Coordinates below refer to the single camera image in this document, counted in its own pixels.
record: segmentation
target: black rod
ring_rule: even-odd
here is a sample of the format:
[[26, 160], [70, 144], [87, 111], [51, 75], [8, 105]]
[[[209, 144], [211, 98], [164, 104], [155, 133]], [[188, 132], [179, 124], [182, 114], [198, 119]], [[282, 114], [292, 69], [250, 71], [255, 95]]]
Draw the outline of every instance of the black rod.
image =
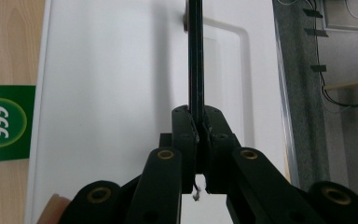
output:
[[204, 117], [202, 0], [187, 1], [189, 111], [197, 126]]

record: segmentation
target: wooden surface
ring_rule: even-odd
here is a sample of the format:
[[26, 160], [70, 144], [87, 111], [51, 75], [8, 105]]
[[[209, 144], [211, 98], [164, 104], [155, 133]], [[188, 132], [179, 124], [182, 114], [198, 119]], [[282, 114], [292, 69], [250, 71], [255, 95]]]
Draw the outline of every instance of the wooden surface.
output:
[[358, 80], [351, 81], [351, 82], [343, 82], [333, 85], [324, 86], [325, 91], [337, 90], [337, 89], [344, 89], [344, 88], [355, 88], [358, 87]]
[[[0, 0], [0, 84], [35, 85], [45, 0]], [[0, 223], [23, 223], [28, 160], [0, 161]]]

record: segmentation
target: black mechanism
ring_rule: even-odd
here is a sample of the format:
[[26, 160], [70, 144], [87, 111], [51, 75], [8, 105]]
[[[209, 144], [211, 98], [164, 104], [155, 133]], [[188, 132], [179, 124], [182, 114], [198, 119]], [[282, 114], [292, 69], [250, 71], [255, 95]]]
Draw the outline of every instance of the black mechanism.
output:
[[209, 193], [226, 194], [234, 223], [358, 223], [358, 196], [331, 182], [307, 193], [290, 185], [258, 150], [241, 147], [222, 112], [204, 104], [202, 2], [186, 5], [189, 105], [172, 111], [142, 174], [123, 187], [87, 185], [60, 223], [180, 223], [181, 196], [204, 174]]

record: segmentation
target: cable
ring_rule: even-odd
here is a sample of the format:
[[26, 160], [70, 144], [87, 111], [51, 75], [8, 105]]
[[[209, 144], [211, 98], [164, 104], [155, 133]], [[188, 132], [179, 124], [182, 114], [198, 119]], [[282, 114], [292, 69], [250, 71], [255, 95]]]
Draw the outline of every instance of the cable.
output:
[[194, 180], [193, 186], [196, 189], [196, 193], [193, 194], [193, 199], [194, 199], [195, 202], [197, 202], [197, 201], [200, 200], [200, 192], [201, 192], [201, 190], [200, 190], [200, 187], [197, 186], [196, 180]]
[[281, 3], [282, 5], [284, 5], [284, 6], [291, 6], [292, 4], [298, 2], [298, 0], [294, 0], [294, 1], [291, 2], [291, 3], [284, 3], [284, 2], [281, 2], [281, 0], [277, 0], [277, 1], [278, 1], [279, 3]]
[[[310, 0], [306, 0], [306, 2], [310, 5], [310, 8], [312, 10], [317, 10], [317, 5], [316, 5], [316, 0], [313, 0], [313, 4], [311, 3]], [[316, 17], [314, 18], [314, 23], [313, 23], [313, 30], [316, 31]], [[317, 64], [318, 65], [321, 65], [320, 63], [320, 60], [319, 60], [319, 41], [318, 41], [318, 36], [315, 35], [315, 54], [316, 54], [316, 60], [317, 60]], [[324, 86], [325, 86], [325, 82], [324, 82], [324, 75], [322, 72], [319, 72], [319, 76], [320, 76], [320, 83], [321, 83], [321, 93], [323, 95], [323, 97], [329, 101], [330, 103], [334, 104], [334, 105], [340, 105], [340, 106], [345, 106], [347, 108], [344, 108], [342, 110], [340, 110], [340, 112], [343, 112], [349, 108], [355, 108], [355, 107], [358, 107], [358, 104], [342, 104], [336, 100], [334, 100], [333, 98], [330, 97], [330, 95], [328, 94], [327, 90], [324, 89]]]
[[340, 113], [342, 113], [342, 112], [344, 112], [344, 111], [346, 111], [346, 110], [356, 108], [356, 107], [353, 107], [353, 106], [350, 106], [350, 105], [349, 105], [349, 106], [345, 106], [344, 108], [339, 109], [338, 111], [333, 111], [333, 110], [331, 110], [330, 108], [327, 107], [327, 105], [326, 105], [326, 103], [325, 103], [325, 101], [324, 101], [324, 97], [323, 97], [323, 92], [322, 92], [322, 91], [321, 91], [321, 98], [322, 98], [322, 104], [324, 105], [324, 111], [327, 111], [327, 112], [329, 112], [329, 113], [331, 113], [331, 114], [340, 114]]
[[347, 6], [347, 10], [348, 12], [351, 14], [351, 16], [353, 16], [354, 18], [358, 19], [358, 16], [355, 16], [352, 12], [350, 7], [348, 6], [348, 0], [345, 0], [345, 6]]

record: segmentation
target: gray wall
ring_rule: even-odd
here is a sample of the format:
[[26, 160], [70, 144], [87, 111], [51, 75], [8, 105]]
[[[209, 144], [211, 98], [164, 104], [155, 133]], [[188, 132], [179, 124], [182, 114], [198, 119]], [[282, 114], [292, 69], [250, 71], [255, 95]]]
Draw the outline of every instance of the gray wall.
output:
[[[327, 65], [326, 84], [358, 79], [358, 33], [328, 31], [320, 38], [321, 63]], [[331, 91], [340, 102], [358, 103], [358, 88]], [[330, 109], [339, 108], [326, 104]], [[333, 181], [349, 186], [358, 193], [358, 108], [332, 114], [324, 111], [325, 129]]]
[[[313, 22], [302, 12], [303, 8], [309, 8], [305, 1], [289, 7], [275, 0], [273, 4], [282, 43], [301, 188], [330, 178], [358, 193], [358, 108], [334, 113], [342, 107], [323, 105], [318, 75], [310, 71], [310, 65], [316, 62], [313, 38], [303, 30], [311, 28]], [[321, 29], [322, 20], [317, 22]], [[327, 65], [326, 84], [358, 79], [358, 33], [327, 33], [329, 38], [319, 38], [321, 64]], [[358, 88], [330, 94], [340, 102], [358, 103]]]
[[348, 0], [347, 10], [344, 0], [323, 0], [326, 26], [331, 29], [344, 29], [358, 31], [358, 0]]
[[278, 1], [273, 4], [281, 40], [299, 185], [308, 190], [315, 182], [330, 179], [319, 78], [310, 69], [316, 64], [315, 42], [313, 36], [304, 32], [304, 28], [313, 27], [313, 19], [302, 11], [309, 8], [305, 1], [290, 7]]

